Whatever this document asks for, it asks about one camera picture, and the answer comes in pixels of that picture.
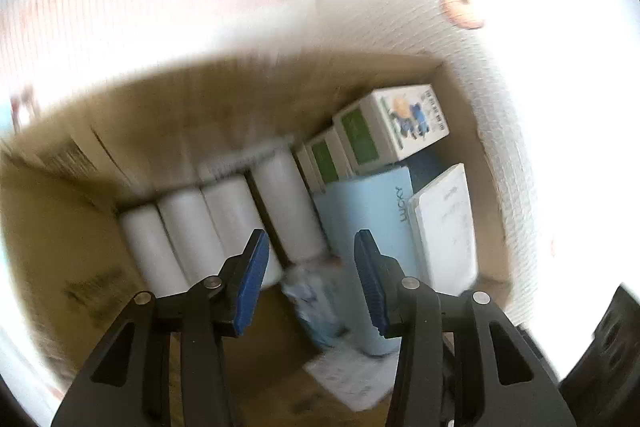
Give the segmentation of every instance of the black object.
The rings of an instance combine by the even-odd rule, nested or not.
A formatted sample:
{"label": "black object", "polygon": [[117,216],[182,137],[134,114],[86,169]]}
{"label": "black object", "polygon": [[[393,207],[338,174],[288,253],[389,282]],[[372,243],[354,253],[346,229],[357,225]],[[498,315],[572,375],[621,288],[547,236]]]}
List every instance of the black object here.
{"label": "black object", "polygon": [[354,256],[373,324],[386,338],[402,337],[386,427],[446,426],[451,366],[456,426],[575,427],[542,364],[488,295],[452,297],[404,277],[369,230],[356,234]]}
{"label": "black object", "polygon": [[560,392],[578,427],[640,424],[640,305],[620,286]]}
{"label": "black object", "polygon": [[251,321],[269,258],[254,230],[242,255],[186,293],[137,293],[104,334],[66,393],[52,427],[169,427],[168,356],[181,331],[182,403],[187,427],[236,425],[225,385],[222,337]]}

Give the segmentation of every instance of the light blue notebook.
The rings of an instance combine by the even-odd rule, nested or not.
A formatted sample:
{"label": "light blue notebook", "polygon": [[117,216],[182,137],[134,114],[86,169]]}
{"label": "light blue notebook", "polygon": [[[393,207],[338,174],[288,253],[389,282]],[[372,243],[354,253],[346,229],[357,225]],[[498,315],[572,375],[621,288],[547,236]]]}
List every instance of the light blue notebook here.
{"label": "light blue notebook", "polygon": [[382,255],[394,257],[406,275],[418,277],[407,204],[413,195],[406,167],[326,186],[314,195],[329,244],[344,264],[338,313],[353,332],[358,347],[369,355],[398,349],[400,339],[385,339],[371,324],[367,303],[353,259],[353,237],[369,229]]}

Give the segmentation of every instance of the cardboard box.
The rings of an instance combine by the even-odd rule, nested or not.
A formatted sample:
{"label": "cardboard box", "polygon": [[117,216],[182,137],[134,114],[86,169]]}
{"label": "cardboard box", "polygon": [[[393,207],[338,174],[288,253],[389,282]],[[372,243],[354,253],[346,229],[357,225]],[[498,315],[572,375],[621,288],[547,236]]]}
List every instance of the cardboard box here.
{"label": "cardboard box", "polygon": [[353,176],[349,159],[335,127],[329,127],[309,140],[306,150],[322,190],[327,183],[347,180]]}
{"label": "cardboard box", "polygon": [[449,134],[431,86],[377,89],[334,116],[358,174],[411,156]]}
{"label": "cardboard box", "polygon": [[[104,84],[43,115],[6,145],[4,261],[57,392],[145,287],[116,209],[243,170],[276,148],[301,146],[373,89],[426,82],[438,93],[451,133],[432,147],[444,163],[466,166],[484,288],[508,314],[517,311],[476,118],[441,59],[331,51],[212,58]],[[315,351],[277,288],[261,294],[251,330],[225,341],[225,354],[248,425],[383,424],[384,406],[353,415],[334,404],[335,413],[323,412],[326,393],[301,373]],[[175,346],[171,362],[173,425],[179,426]]]}
{"label": "cardboard box", "polygon": [[309,189],[309,192],[313,193],[322,190],[318,176],[316,176],[316,171],[314,170],[314,165],[311,163],[311,158],[305,146],[296,150],[296,160],[300,166],[302,177],[305,180],[306,188]]}

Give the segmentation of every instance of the toilet paper roll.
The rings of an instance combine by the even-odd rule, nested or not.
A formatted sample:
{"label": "toilet paper roll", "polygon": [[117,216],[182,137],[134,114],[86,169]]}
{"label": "toilet paper roll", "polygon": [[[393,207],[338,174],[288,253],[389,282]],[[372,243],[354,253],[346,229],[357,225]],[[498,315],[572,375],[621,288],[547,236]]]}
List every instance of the toilet paper roll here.
{"label": "toilet paper roll", "polygon": [[142,277],[156,297],[189,289],[155,205],[124,212],[120,215],[120,226]]}
{"label": "toilet paper roll", "polygon": [[158,207],[189,284],[217,275],[228,256],[199,188],[173,192]]}
{"label": "toilet paper roll", "polygon": [[325,255],[328,247],[291,153],[278,152],[251,173],[289,259],[302,263]]}
{"label": "toilet paper roll", "polygon": [[[254,229],[264,230],[244,176],[232,176],[209,185],[203,188],[202,193],[225,252],[228,255],[241,254]],[[281,277],[282,267],[270,243],[269,262],[262,279],[262,287],[274,285]]]}

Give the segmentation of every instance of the small carton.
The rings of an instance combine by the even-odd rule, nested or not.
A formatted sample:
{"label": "small carton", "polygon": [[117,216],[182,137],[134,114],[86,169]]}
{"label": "small carton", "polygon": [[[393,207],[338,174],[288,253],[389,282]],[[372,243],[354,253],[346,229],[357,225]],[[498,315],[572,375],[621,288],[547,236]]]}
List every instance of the small carton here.
{"label": "small carton", "polygon": [[437,142],[449,127],[433,89],[376,89],[334,116],[351,168],[370,172]]}
{"label": "small carton", "polygon": [[351,163],[342,147],[335,127],[309,140],[306,144],[316,178],[324,190],[327,183],[346,180],[353,176]]}
{"label": "small carton", "polygon": [[311,163],[311,158],[309,158],[309,153],[306,151],[306,147],[304,145],[296,150],[296,159],[298,160],[298,164],[302,170],[306,187],[309,189],[309,192],[313,193],[322,190],[318,177],[316,176],[316,172],[314,171],[313,163]]}

